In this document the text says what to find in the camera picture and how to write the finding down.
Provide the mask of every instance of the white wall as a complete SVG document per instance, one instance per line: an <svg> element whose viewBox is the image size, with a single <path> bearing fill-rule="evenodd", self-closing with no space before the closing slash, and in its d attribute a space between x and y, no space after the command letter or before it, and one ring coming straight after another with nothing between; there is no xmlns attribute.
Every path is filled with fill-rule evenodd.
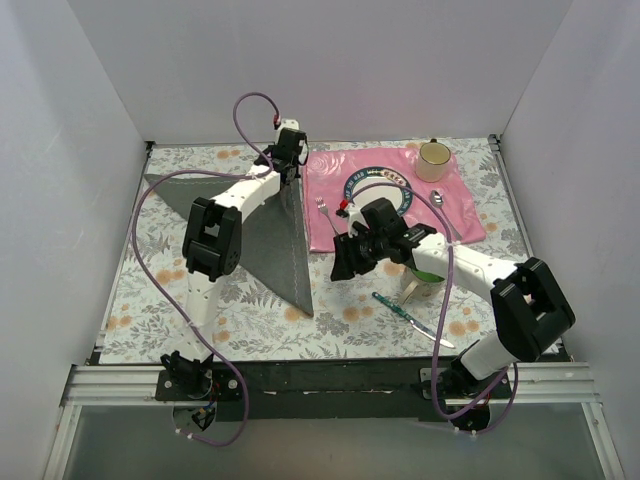
<svg viewBox="0 0 640 480"><path fill-rule="evenodd" d="M313 140L501 133L571 0L69 3L142 137L194 143L239 141L250 90Z"/></svg>
<svg viewBox="0 0 640 480"><path fill-rule="evenodd" d="M580 0L503 137L536 253L577 321L627 478L640 478L640 2Z"/></svg>
<svg viewBox="0 0 640 480"><path fill-rule="evenodd" d="M0 477L40 478L89 355L144 144L64 0L0 2Z"/></svg>

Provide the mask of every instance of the knife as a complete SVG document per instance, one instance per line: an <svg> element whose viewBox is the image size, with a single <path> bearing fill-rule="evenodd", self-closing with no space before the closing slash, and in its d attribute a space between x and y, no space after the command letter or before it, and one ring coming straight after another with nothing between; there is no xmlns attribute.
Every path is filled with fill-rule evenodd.
<svg viewBox="0 0 640 480"><path fill-rule="evenodd" d="M415 328L418 332L420 332L422 335L429 338L430 340L433 340L434 342L436 341L436 333L433 330L431 330L429 327L425 327L422 323L420 323L418 320L416 320L411 315L409 315L400 305L396 305L388 298L380 295L378 292L373 292L372 295L373 295L373 298L378 300L385 307L388 307L389 309L391 309L392 311L400 315L405 320L408 320L411 326ZM447 348L456 348L453 343L446 341L444 338L440 339L440 345Z"/></svg>

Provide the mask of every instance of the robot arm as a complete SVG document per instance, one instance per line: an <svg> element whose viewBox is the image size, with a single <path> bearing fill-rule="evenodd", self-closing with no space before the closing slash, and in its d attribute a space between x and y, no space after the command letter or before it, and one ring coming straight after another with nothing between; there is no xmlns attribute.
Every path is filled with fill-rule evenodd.
<svg viewBox="0 0 640 480"><path fill-rule="evenodd" d="M182 246L189 272L187 313L205 338L211 338L213 333L226 277L240 261L242 222L299 177L299 158L306 141L307 136L296 120L282 120L275 144L264 151L274 165L269 175L257 178L268 170L266 162L259 158L247 173L254 178L239 181L211 199L198 198L193 202ZM202 361L211 355L188 327L181 331L173 347L188 360Z"/></svg>
<svg viewBox="0 0 640 480"><path fill-rule="evenodd" d="M374 200L361 210L350 206L347 213L349 233L334 238L333 281L367 273L383 258L448 276L445 237L423 224L409 228L389 200ZM445 391L468 395L479 392L486 379L511 363L536 361L574 324L575 316L543 261L530 258L516 264L465 246L453 248L456 283L493 306L497 327L442 374Z"/></svg>

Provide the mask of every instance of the plate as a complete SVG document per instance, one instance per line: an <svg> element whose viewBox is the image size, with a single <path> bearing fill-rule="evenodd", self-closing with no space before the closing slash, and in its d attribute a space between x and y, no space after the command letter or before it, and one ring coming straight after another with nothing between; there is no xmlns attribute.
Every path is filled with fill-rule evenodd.
<svg viewBox="0 0 640 480"><path fill-rule="evenodd" d="M390 181L411 188L411 184L406 177L391 168L367 167L358 170L347 179L344 184L344 198L351 200L356 192L362 190L362 188L367 185L380 182L389 183ZM373 187L362 192L356 196L353 203L362 208L375 199L382 197L389 199L398 212L398 215L403 215L409 210L411 202L413 201L413 194L411 192L391 186L381 186Z"/></svg>

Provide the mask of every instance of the table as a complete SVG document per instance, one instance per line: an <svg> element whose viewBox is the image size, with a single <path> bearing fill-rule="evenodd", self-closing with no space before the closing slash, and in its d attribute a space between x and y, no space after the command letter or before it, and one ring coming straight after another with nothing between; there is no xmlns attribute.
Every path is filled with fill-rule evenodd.
<svg viewBox="0 0 640 480"><path fill-rule="evenodd" d="M422 140L312 143L320 150L370 147L418 147ZM473 248L514 261L526 258L502 172L487 139L441 139L458 158L460 174L471 191L487 238ZM201 168L244 173L255 159L246 145L154 147L147 173L165 174ZM186 270L181 247L186 222L157 195L147 200L139 222L140 246L157 280L180 302L186 301ZM310 254L314 318L308 318L238 268L221 296L218 329L212 339L228 358L299 360L326 358L408 357L430 355L433 343L371 298L375 290L399 293L403 266L381 262L375 271L351 282L331 283L332 255ZM407 310L435 328L442 292ZM130 246L116 280L115 295L104 324L101 364L158 363L170 353L183 326L181 317L161 297L137 265ZM491 307L468 291L454 287L445 338L454 355L495 329Z"/></svg>

